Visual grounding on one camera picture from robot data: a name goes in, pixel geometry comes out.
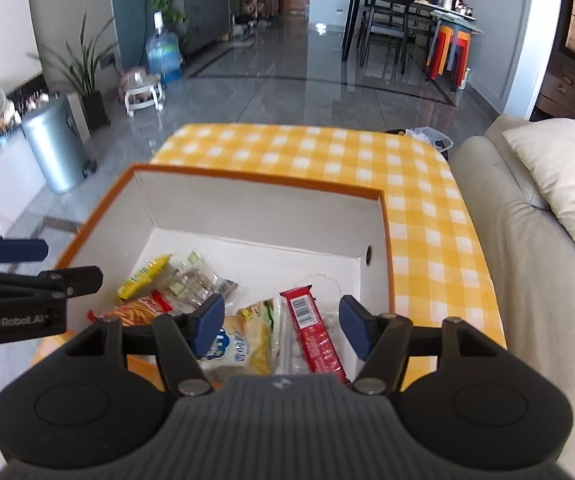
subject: wall outlet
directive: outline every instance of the wall outlet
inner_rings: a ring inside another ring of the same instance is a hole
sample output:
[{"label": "wall outlet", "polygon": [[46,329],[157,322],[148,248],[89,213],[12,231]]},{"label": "wall outlet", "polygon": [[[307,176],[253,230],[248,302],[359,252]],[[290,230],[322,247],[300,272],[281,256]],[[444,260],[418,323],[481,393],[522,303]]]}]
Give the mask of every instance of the wall outlet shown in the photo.
[{"label": "wall outlet", "polygon": [[98,64],[100,65],[101,69],[107,68],[108,66],[116,66],[116,56],[113,52],[107,54],[98,60]]}]

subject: plant pot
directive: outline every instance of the plant pot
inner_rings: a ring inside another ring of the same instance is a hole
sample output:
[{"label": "plant pot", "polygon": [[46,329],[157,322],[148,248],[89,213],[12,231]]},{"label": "plant pot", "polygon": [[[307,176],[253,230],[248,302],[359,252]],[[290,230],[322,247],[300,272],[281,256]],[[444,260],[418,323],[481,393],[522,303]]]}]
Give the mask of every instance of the plant pot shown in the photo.
[{"label": "plant pot", "polygon": [[84,96],[82,98],[82,104],[90,132],[110,124],[109,118],[105,113],[103,96],[100,92],[94,92],[92,95]]}]

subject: box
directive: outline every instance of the box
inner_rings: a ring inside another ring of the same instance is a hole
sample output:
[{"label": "box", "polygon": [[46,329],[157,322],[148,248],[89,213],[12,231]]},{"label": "box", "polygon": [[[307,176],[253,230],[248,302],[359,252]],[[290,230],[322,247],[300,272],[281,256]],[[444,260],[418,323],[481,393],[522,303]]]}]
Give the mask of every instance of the box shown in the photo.
[{"label": "box", "polygon": [[[89,309],[112,309],[116,289],[153,258],[199,250],[239,283],[239,308],[313,285],[322,312],[352,294],[373,314],[394,311],[388,224],[380,190],[256,173],[147,164],[131,167],[101,201],[58,267],[96,265],[104,285],[75,298],[68,329]],[[343,337],[352,380],[360,367]]]}]

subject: trash can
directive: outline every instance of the trash can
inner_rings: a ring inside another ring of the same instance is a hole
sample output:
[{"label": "trash can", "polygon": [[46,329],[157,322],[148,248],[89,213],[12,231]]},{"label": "trash can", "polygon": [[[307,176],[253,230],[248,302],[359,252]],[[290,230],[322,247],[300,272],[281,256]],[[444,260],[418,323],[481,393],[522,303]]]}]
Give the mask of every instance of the trash can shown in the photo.
[{"label": "trash can", "polygon": [[46,102],[23,117],[27,137],[49,189],[64,194],[96,170],[83,146],[66,96]]}]

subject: gray tile floor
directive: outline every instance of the gray tile floor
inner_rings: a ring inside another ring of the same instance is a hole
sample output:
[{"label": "gray tile floor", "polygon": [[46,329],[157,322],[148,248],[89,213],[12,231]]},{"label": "gray tile floor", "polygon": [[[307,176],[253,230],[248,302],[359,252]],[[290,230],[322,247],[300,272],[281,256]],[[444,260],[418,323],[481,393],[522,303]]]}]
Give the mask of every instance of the gray tile floor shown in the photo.
[{"label": "gray tile floor", "polygon": [[[149,108],[130,120],[118,99],[108,96],[112,125],[95,132],[89,145],[98,171],[67,195],[45,189],[33,201],[10,236],[39,234],[50,254],[41,264],[23,264],[16,272],[51,268],[74,237],[45,218],[74,226],[85,222],[119,174],[133,162],[149,160],[183,124],[309,124],[374,131],[433,126],[456,147],[490,126],[492,119],[468,91],[455,95],[445,91],[449,82],[426,83],[420,64],[413,62],[403,76],[381,46],[372,47],[364,68],[357,67],[354,53],[342,64],[341,43],[339,32],[321,36],[288,19],[259,30],[250,48],[219,45],[201,55],[181,81],[169,86],[160,113]],[[0,390],[30,366],[38,343],[0,345]],[[3,465],[0,455],[0,468]]]}]

